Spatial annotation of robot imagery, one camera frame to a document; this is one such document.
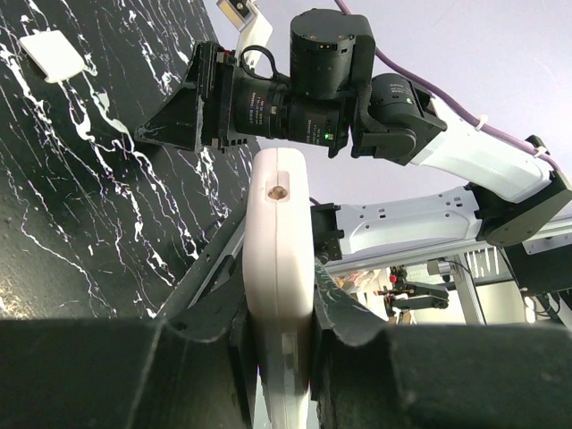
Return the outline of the white remote control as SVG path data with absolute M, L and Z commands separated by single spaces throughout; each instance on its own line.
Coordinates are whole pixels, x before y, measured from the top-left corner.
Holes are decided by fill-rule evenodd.
M 314 308 L 307 165 L 300 151 L 268 148 L 254 160 L 242 254 L 266 411 L 273 428 L 304 428 Z

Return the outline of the white battery cover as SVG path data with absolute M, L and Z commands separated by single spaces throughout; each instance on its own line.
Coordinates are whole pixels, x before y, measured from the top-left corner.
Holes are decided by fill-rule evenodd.
M 86 67 L 83 57 L 60 30 L 22 37 L 19 44 L 45 74 L 46 83 L 69 80 Z

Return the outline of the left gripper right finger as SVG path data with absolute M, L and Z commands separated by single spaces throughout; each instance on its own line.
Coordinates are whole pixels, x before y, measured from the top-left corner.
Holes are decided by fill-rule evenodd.
M 568 428 L 571 333 L 389 324 L 316 264 L 310 387 L 323 428 Z

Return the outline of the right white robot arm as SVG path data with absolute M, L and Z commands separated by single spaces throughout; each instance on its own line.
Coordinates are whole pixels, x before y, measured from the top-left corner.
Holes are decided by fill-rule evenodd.
M 387 206 L 342 206 L 334 258 L 431 237 L 464 236 L 492 246 L 532 238 L 571 200 L 565 175 L 549 163 L 542 142 L 512 143 L 482 124 L 444 115 L 444 96 L 393 67 L 374 75 L 377 53 L 366 17 L 312 9 L 290 24 L 290 71 L 255 72 L 260 45 L 228 51 L 201 42 L 185 78 L 162 107 L 135 130 L 142 143 L 220 150 L 248 137 L 325 147 L 336 156 L 427 166 L 466 181 L 437 197 Z

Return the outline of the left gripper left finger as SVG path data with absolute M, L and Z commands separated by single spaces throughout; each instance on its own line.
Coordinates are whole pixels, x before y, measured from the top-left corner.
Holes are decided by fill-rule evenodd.
M 229 216 L 156 318 L 4 320 L 2 427 L 251 427 L 244 217 Z

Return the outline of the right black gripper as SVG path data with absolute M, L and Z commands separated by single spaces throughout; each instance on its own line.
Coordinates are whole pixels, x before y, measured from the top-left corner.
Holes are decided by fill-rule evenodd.
M 138 143 L 224 151 L 248 137 L 326 147 L 336 156 L 353 117 L 351 52 L 335 45 L 292 47 L 290 75 L 255 74 L 246 58 L 215 42 L 196 46 L 196 70 L 134 130 Z

